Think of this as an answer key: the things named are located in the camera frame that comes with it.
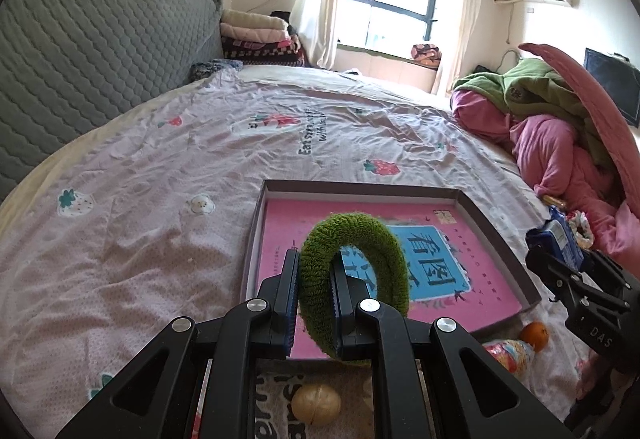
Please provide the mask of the person's right hand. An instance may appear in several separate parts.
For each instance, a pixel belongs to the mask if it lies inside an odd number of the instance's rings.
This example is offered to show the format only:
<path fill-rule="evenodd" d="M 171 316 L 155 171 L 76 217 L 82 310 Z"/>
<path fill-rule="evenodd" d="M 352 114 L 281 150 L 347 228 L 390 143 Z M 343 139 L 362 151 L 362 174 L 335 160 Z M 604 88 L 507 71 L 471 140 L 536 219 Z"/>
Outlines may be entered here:
<path fill-rule="evenodd" d="M 577 400 L 584 399 L 585 395 L 596 385 L 599 377 L 599 360 L 599 355 L 593 350 L 589 350 L 587 358 L 578 361 L 576 365 L 576 372 L 579 377 L 576 385 Z"/>

